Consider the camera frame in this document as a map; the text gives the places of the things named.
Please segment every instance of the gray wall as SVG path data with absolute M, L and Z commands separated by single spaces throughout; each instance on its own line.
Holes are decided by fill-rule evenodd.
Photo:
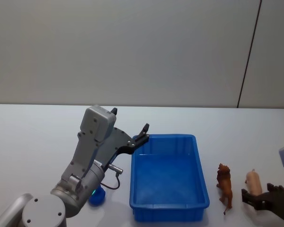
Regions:
M 279 60 L 273 71 L 266 68 L 271 59 L 259 61 L 268 45 L 280 51 L 271 58 L 284 57 L 279 42 L 260 38 L 280 31 L 270 15 L 277 18 L 284 6 L 272 13 L 273 2 L 284 5 L 263 0 L 270 11 L 261 11 L 242 106 L 266 105 L 251 101 L 258 95 L 253 80 L 269 87 L 263 77 L 275 83 L 284 65 Z M 0 0 L 0 103 L 236 107 L 258 6 L 259 0 Z M 283 35 L 275 39 L 284 42 Z

